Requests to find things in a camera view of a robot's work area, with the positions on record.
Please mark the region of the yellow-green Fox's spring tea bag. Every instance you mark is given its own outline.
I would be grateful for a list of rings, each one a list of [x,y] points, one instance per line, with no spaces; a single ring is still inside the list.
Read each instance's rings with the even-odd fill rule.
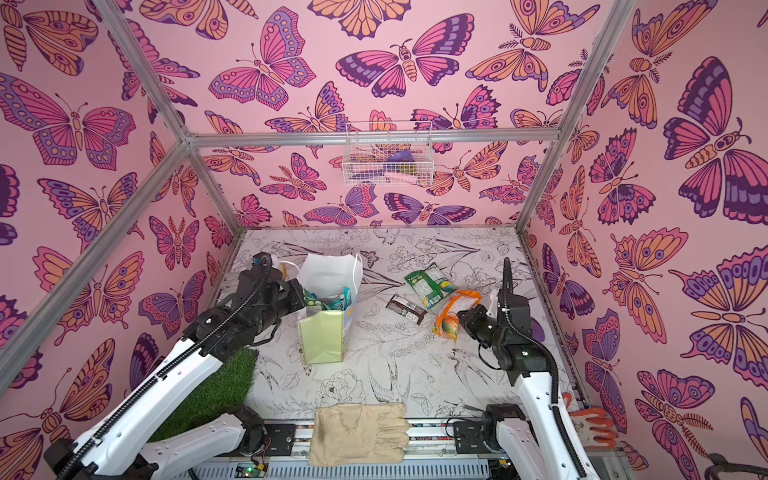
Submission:
[[[345,311],[352,305],[352,293],[347,287],[341,293],[326,297],[319,297],[315,293],[304,290],[304,298],[308,316],[315,315],[321,311]]]

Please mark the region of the orange Fox's candy bag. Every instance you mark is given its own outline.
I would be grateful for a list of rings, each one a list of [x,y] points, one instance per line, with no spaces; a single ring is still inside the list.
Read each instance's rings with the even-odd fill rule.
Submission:
[[[460,330],[459,313],[481,303],[481,293],[472,290],[456,290],[451,293],[437,315],[432,332],[438,337],[456,341]]]

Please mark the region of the white paper bag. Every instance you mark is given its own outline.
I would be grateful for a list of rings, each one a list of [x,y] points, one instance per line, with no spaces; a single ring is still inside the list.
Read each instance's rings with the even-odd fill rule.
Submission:
[[[307,365],[340,363],[356,312],[364,267],[356,255],[331,256],[310,253],[298,270],[297,280],[304,290],[326,297],[347,287],[352,305],[345,311],[321,311],[308,316],[306,307],[299,311],[297,325],[304,363]]]

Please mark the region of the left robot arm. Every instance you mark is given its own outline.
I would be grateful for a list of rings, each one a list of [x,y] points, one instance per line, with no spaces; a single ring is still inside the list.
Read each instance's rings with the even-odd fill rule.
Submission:
[[[221,454],[259,451],[265,422],[244,405],[166,440],[151,438],[206,379],[305,305],[298,279],[286,278],[270,254],[255,255],[236,291],[201,313],[137,389],[77,439],[56,441],[45,461],[59,479],[167,479]]]

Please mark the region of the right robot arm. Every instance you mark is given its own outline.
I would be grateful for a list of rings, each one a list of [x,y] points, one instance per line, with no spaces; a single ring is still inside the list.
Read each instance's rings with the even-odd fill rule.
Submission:
[[[532,337],[530,300],[514,292],[511,260],[503,262],[497,313],[477,305],[458,314],[479,349],[493,353],[517,404],[489,404],[483,414],[487,446],[502,451],[521,479],[597,479],[560,392],[555,357]]]

